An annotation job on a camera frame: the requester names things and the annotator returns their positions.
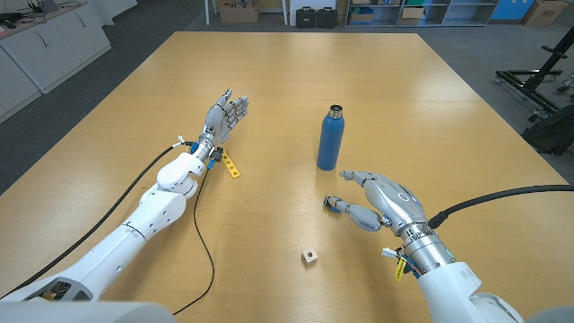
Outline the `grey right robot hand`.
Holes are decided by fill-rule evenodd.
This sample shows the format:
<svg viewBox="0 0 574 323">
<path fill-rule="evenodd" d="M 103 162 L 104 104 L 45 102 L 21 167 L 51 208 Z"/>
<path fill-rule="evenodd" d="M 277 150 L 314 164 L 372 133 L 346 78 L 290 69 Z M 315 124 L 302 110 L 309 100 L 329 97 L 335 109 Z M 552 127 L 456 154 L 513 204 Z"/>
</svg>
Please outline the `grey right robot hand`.
<svg viewBox="0 0 574 323">
<path fill-rule="evenodd" d="M 331 211 L 348 214 L 365 231 L 379 231 L 385 226 L 404 240 L 424 235 L 427 220 L 422 205 L 408 189 L 374 172 L 343 170 L 340 176 L 362 187 L 367 200 L 377 211 L 337 196 L 327 196 L 324 205 Z"/>
</svg>

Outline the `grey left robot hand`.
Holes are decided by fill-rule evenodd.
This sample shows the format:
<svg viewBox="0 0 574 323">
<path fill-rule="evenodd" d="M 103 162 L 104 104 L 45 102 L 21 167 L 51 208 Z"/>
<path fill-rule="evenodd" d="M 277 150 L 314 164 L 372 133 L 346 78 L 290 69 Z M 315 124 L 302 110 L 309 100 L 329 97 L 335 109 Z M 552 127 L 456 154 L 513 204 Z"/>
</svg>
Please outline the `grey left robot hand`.
<svg viewBox="0 0 574 323">
<path fill-rule="evenodd" d="M 248 97 L 230 100 L 232 89 L 228 89 L 208 110 L 201 140 L 207 140 L 212 146 L 221 146 L 230 137 L 230 132 L 248 114 Z"/>
</svg>

